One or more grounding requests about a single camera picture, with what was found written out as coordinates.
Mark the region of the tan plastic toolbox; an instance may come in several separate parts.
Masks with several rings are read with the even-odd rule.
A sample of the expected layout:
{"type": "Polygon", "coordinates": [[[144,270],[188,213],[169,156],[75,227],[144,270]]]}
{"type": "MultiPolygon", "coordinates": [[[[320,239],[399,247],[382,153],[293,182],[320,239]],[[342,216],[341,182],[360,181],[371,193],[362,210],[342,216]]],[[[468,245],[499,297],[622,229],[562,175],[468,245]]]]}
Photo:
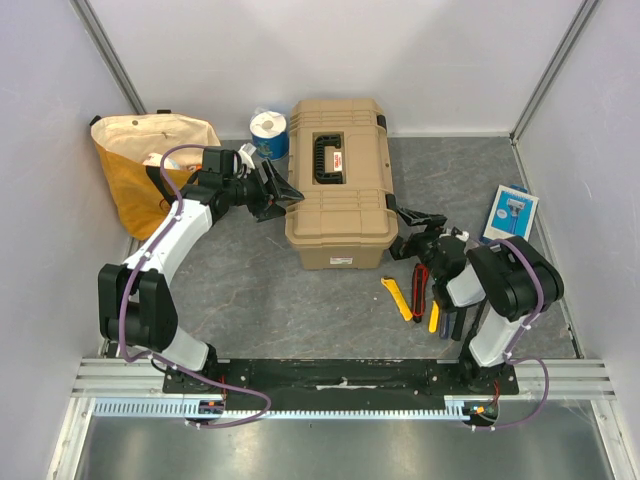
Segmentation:
{"type": "Polygon", "coordinates": [[[285,218],[304,269],[379,266],[399,227],[386,116],[376,101],[299,101],[290,115],[288,181],[304,196],[285,218]]]}

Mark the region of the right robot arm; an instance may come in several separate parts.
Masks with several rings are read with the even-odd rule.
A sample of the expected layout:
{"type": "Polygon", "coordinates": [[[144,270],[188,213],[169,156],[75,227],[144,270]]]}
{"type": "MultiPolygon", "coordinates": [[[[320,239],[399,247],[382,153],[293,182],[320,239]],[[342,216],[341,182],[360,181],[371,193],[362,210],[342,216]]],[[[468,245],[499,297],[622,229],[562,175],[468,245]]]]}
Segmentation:
{"type": "Polygon", "coordinates": [[[402,207],[395,212],[407,226],[421,229],[407,238],[397,237],[389,247],[395,260],[418,259],[412,305],[424,305],[431,279],[434,307],[455,316],[451,338],[456,341],[461,339],[466,311],[477,308],[457,362],[457,377],[465,391],[481,393],[515,363],[515,345],[539,315],[562,299],[563,279],[522,237],[469,247],[468,233],[447,229],[444,215],[402,207]]]}

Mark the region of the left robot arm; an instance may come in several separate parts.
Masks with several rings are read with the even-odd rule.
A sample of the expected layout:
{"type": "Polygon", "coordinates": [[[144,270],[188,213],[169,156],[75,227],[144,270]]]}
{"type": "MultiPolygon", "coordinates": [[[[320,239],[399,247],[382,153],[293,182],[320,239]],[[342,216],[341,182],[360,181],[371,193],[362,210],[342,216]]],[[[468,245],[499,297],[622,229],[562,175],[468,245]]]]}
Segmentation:
{"type": "Polygon", "coordinates": [[[210,392],[220,380],[215,350],[179,325],[171,281],[197,241],[232,207],[245,207],[259,222],[285,215],[287,202],[303,194],[268,160],[254,165],[246,148],[239,151],[199,146],[202,165],[183,187],[161,167],[153,176],[170,201],[166,218],[144,244],[121,264],[106,264],[98,274],[101,335],[117,343],[133,362],[151,357],[186,370],[196,391],[210,392]]]}

